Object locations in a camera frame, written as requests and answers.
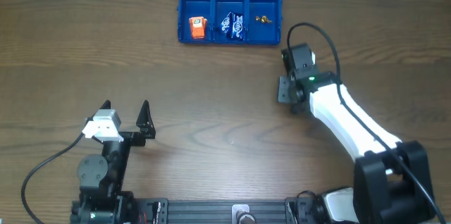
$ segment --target blue candy wrapper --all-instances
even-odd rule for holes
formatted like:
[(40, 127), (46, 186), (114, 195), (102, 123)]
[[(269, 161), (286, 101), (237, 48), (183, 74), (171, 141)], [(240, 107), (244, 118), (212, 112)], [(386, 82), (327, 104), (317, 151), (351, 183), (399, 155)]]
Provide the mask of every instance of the blue candy wrapper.
[(229, 12), (219, 25), (219, 31), (228, 39), (242, 41), (242, 14)]

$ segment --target wooden surface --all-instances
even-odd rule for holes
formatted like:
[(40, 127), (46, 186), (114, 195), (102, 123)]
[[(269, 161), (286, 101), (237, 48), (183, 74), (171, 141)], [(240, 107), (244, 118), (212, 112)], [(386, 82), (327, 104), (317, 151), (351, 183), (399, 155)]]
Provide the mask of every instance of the wooden surface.
[[(280, 46), (190, 46), (178, 0), (0, 0), (0, 218), (31, 223), (20, 186), (68, 146), (105, 99), (131, 130), (145, 99), (155, 141), (133, 149), (124, 189), (169, 199), (284, 199), (352, 185), (353, 163), (319, 121), (276, 102)], [(451, 0), (283, 0), (283, 37), (300, 21), (333, 38), (351, 94), (386, 130), (428, 150), (451, 220)], [(324, 70), (327, 43), (299, 29)], [(82, 141), (41, 169), (27, 200), (68, 223)]]

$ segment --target black cable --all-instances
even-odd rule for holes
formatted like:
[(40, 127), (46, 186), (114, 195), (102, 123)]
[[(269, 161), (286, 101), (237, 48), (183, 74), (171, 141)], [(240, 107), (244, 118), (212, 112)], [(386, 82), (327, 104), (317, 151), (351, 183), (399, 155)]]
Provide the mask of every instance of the black cable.
[(414, 181), (414, 184), (420, 189), (421, 193), (424, 195), (426, 201), (429, 203), (429, 205), (432, 207), (432, 209), (437, 214), (438, 220), (441, 224), (446, 224), (445, 218), (443, 217), (443, 214), (440, 212), (440, 209), (435, 204), (432, 197), (429, 195), (429, 193), (426, 191), (426, 189), (421, 185), (421, 183), (418, 181), (418, 179), (415, 177), (415, 175), (410, 171), (410, 169), (404, 164), (404, 162), (395, 154), (395, 152), (375, 133), (373, 132), (355, 113), (352, 111), (352, 109), (346, 104), (345, 100), (343, 99), (341, 95), (341, 76), (340, 76), (340, 61), (338, 59), (337, 50), (335, 48), (335, 45), (332, 42), (332, 39), (322, 30), (320, 27), (313, 25), (311, 23), (298, 23), (290, 28), (288, 31), (287, 36), (287, 47), (288, 51), (290, 52), (290, 55), (292, 56), (292, 49), (290, 46), (290, 36), (291, 32), (296, 28), (300, 26), (307, 26), (311, 27), (318, 32), (320, 32), (323, 37), (326, 39), (326, 41), (329, 43), (330, 48), (332, 49), (333, 58), (335, 59), (335, 66), (336, 66), (336, 76), (337, 76), (337, 93), (338, 98), (340, 99), (341, 104), (346, 108), (346, 110), (351, 114), (352, 117), (359, 122), (359, 124), (365, 128), (365, 130), (377, 141), (379, 142), (387, 151), (390, 153), (390, 155), (395, 159), (396, 163), (401, 166), (401, 169), (404, 171), (404, 174), (407, 175), (409, 179)]
[(43, 166), (45, 166), (46, 164), (48, 164), (49, 162), (53, 161), (56, 157), (59, 157), (61, 154), (66, 153), (67, 151), (69, 151), (71, 148), (73, 148), (81, 139), (83, 138), (83, 133), (80, 133), (80, 135), (78, 136), (78, 138), (69, 146), (66, 147), (65, 149), (61, 150), (60, 152), (56, 153), (55, 155), (51, 156), (50, 158), (48, 158), (47, 160), (41, 162), (40, 164), (38, 164), (35, 168), (33, 168), (27, 175), (27, 177), (25, 177), (25, 179), (23, 180), (23, 184), (22, 184), (22, 189), (20, 191), (20, 196), (22, 197), (22, 204), (23, 207), (25, 207), (25, 210), (27, 211), (27, 213), (31, 216), (31, 218), (33, 220), (36, 221), (36, 223), (39, 224), (44, 224), (38, 217), (36, 217), (36, 215), (31, 211), (30, 207), (28, 206), (27, 203), (27, 199), (25, 198), (25, 188), (27, 187), (27, 183), (28, 180), (32, 177), (33, 174), (36, 173), (37, 170), (39, 170), (40, 168), (42, 168)]

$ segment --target wood grain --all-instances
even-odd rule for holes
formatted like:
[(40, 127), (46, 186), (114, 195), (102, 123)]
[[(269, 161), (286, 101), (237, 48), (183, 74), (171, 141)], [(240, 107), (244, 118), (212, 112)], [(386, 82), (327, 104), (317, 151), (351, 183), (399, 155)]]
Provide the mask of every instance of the wood grain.
[[(283, 0), (283, 36), (309, 21), (338, 48), (357, 103), (404, 141), (428, 150), (436, 201), (451, 219), (451, 0)], [(280, 46), (177, 41), (178, 0), (0, 0), (0, 218), (31, 223), (26, 174), (69, 145), (110, 99), (134, 122), (144, 99), (156, 140), (133, 149), (124, 189), (169, 199), (283, 199), (352, 185), (352, 160), (319, 121), (277, 104)], [(327, 43), (308, 42), (323, 70)], [(31, 179), (45, 223), (68, 223), (82, 141)]]

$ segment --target blue plastic container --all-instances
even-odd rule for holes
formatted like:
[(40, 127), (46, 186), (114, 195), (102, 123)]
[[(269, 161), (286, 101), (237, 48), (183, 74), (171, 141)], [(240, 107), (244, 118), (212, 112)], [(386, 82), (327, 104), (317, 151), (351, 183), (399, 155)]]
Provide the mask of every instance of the blue plastic container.
[[(179, 0), (178, 40), (190, 44), (279, 44), (282, 0)], [(243, 14), (243, 40), (228, 39), (218, 31), (223, 19), (232, 11)], [(255, 16), (266, 15), (272, 23), (262, 24)], [(189, 19), (207, 19), (205, 39), (191, 38)]]

